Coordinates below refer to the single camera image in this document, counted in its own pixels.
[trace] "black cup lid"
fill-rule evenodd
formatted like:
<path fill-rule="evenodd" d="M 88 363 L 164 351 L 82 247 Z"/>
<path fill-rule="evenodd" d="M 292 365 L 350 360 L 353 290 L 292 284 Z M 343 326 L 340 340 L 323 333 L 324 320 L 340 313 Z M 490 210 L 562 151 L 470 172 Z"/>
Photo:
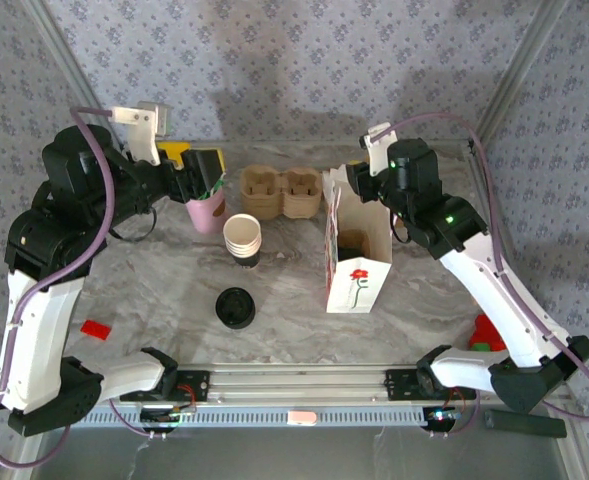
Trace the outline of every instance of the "black cup lid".
<path fill-rule="evenodd" d="M 225 326 L 234 330 L 247 327 L 255 314 L 254 300 L 242 288 L 228 288 L 216 299 L 216 315 Z"/>

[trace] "red block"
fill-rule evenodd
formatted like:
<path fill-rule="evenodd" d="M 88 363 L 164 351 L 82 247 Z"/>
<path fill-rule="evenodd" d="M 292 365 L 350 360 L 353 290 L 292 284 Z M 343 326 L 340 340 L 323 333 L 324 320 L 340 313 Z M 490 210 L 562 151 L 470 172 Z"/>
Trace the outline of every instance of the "red block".
<path fill-rule="evenodd" d="M 476 324 L 476 330 L 474 330 L 474 334 L 470 338 L 470 348 L 472 348 L 475 343 L 487 343 L 492 352 L 500 352 L 501 350 L 507 349 L 505 343 L 503 343 L 503 339 L 494 325 L 492 325 L 492 322 L 487 315 L 479 315 L 476 317 L 474 323 Z"/>
<path fill-rule="evenodd" d="M 81 332 L 84 334 L 100 338 L 101 340 L 105 340 L 111 331 L 112 327 L 95 322 L 94 320 L 85 320 L 85 323 L 81 327 Z"/>

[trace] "white paper bag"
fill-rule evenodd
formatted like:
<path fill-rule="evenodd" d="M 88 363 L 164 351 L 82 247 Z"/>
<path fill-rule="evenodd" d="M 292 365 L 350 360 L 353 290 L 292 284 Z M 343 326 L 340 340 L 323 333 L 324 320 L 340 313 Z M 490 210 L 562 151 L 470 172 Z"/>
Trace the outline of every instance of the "white paper bag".
<path fill-rule="evenodd" d="M 323 172 L 328 204 L 325 229 L 325 276 L 328 313 L 368 313 L 392 265 L 389 210 L 379 202 L 361 203 L 349 183 L 345 165 Z M 338 261 L 339 232 L 367 236 L 368 257 Z"/>

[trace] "white paper cup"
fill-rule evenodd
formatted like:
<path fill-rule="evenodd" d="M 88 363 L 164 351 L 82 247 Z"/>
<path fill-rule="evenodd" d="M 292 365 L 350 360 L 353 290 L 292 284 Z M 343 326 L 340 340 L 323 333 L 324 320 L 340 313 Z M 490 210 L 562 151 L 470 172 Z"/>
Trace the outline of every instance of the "white paper cup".
<path fill-rule="evenodd" d="M 251 215 L 240 213 L 230 217 L 223 227 L 225 246 L 236 263 L 252 268 L 258 264 L 261 243 L 261 224 Z"/>

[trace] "red object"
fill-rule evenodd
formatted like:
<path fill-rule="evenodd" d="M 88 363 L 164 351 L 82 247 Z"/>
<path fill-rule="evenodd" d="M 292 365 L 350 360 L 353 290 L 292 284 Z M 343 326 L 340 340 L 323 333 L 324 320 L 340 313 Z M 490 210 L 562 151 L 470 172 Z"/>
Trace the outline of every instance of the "red object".
<path fill-rule="evenodd" d="M 474 330 L 474 334 L 470 338 L 470 348 L 477 343 L 486 343 L 490 346 L 490 351 L 492 352 L 500 352 L 501 350 L 507 349 L 505 343 L 503 343 L 503 339 L 487 315 L 479 315 L 476 317 L 474 323 L 476 324 L 476 330 Z"/>
<path fill-rule="evenodd" d="M 101 340 L 105 340 L 111 331 L 112 327 L 95 322 L 94 320 L 85 320 L 85 323 L 81 327 L 81 332 L 84 334 L 100 338 Z"/>
<path fill-rule="evenodd" d="M 354 270 L 350 277 L 352 277 L 352 280 L 358 280 L 359 278 L 367 278 L 368 275 L 367 270 Z"/>

